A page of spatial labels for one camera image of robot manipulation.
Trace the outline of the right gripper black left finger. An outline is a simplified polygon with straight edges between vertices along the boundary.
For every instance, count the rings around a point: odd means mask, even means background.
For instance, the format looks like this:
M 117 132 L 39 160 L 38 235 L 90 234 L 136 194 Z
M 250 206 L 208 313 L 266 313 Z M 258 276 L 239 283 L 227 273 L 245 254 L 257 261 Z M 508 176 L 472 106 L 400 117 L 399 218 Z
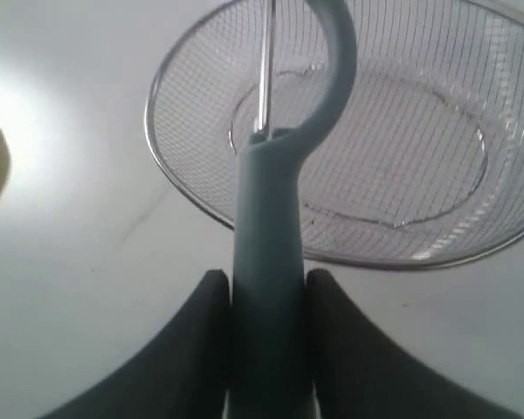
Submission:
M 175 317 L 132 359 L 49 418 L 220 418 L 230 372 L 227 276 L 207 271 Z

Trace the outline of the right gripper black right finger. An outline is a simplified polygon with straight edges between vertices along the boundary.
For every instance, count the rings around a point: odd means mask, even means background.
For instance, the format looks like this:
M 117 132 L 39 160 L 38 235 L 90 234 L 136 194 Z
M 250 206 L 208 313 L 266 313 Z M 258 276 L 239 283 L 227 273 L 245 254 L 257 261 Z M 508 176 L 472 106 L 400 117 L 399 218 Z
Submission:
M 404 351 L 325 269 L 307 274 L 316 398 L 325 418 L 516 418 Z

